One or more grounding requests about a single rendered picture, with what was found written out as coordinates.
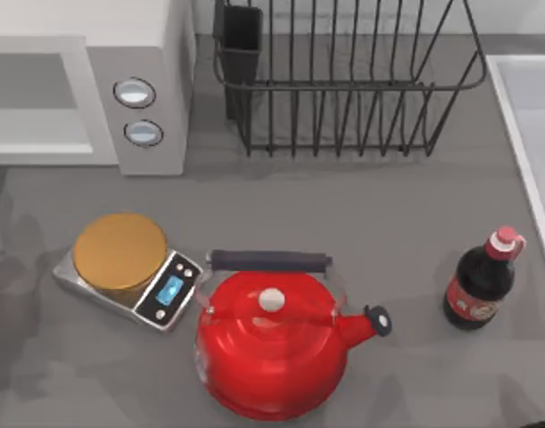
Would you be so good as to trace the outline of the red kettle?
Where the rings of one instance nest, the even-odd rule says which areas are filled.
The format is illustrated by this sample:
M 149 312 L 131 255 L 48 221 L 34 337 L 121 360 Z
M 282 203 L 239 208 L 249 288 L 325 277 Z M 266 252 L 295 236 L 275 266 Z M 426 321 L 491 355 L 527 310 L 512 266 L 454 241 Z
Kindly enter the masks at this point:
M 194 340 L 197 374 L 209 394 L 234 413 L 259 421 L 302 416 L 341 381 L 348 352 L 392 331 L 381 306 L 342 312 L 316 276 L 325 253 L 213 250 L 210 272 L 227 272 L 211 293 L 198 289 Z

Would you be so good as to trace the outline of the round microwave knob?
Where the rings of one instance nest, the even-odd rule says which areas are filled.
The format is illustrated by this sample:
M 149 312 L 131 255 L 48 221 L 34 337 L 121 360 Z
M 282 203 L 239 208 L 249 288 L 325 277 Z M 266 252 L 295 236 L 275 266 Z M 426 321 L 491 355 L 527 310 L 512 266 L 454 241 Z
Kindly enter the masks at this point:
M 124 136 L 136 146 L 152 147 L 163 140 L 164 134 L 162 128 L 155 122 L 141 119 L 126 124 Z
M 152 105 L 156 92 L 151 83 L 141 78 L 128 78 L 113 86 L 115 99 L 129 109 L 144 109 Z

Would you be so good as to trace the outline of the silver kitchen scale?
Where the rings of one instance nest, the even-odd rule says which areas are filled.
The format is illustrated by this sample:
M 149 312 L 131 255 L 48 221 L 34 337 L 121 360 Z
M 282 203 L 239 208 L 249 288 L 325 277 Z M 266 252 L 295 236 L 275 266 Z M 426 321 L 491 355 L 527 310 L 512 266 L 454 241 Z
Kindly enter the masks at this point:
M 155 221 L 135 212 L 87 225 L 53 270 L 63 288 L 157 332 L 178 322 L 202 274 L 201 266 L 169 246 Z

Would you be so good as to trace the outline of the black cutlery holder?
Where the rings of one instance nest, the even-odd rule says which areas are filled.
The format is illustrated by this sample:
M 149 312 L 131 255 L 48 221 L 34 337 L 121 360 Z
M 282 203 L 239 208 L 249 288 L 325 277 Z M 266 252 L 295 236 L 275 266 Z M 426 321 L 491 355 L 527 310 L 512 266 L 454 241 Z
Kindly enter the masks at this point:
M 244 95 L 236 86 L 252 86 L 261 52 L 262 10 L 215 0 L 213 38 L 223 73 L 228 120 L 238 119 L 235 101 Z

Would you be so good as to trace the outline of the dark bottle with red label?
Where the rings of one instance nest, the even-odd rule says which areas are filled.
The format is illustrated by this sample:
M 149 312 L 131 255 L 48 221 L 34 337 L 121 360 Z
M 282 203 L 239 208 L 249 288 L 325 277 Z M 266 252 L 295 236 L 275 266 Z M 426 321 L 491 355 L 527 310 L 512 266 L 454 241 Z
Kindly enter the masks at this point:
M 525 245 L 512 226 L 500 226 L 483 244 L 464 252 L 442 301 L 452 325 L 474 331 L 493 320 L 514 286 L 515 260 Z

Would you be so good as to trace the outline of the pale microwave oven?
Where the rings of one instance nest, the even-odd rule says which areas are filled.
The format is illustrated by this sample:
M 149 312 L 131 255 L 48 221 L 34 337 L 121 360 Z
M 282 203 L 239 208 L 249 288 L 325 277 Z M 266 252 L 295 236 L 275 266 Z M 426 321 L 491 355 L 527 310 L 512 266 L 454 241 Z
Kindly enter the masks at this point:
M 194 89 L 191 0 L 0 0 L 0 166 L 116 166 L 126 176 L 183 172 Z M 155 102 L 113 95 L 128 78 Z M 140 147 L 126 124 L 163 140 Z

